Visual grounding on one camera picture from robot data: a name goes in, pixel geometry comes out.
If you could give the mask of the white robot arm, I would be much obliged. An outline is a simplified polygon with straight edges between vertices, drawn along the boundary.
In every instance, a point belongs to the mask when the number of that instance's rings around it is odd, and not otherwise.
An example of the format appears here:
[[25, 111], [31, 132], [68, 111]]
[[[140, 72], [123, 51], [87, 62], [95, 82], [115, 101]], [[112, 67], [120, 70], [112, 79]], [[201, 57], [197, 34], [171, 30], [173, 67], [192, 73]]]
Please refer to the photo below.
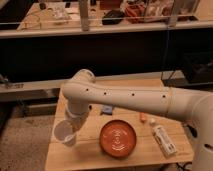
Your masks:
[[62, 88], [66, 111], [84, 116], [89, 104], [105, 104], [186, 122], [197, 130], [192, 171], [213, 169], [213, 92], [174, 87], [125, 87], [95, 83], [94, 74], [79, 70]]

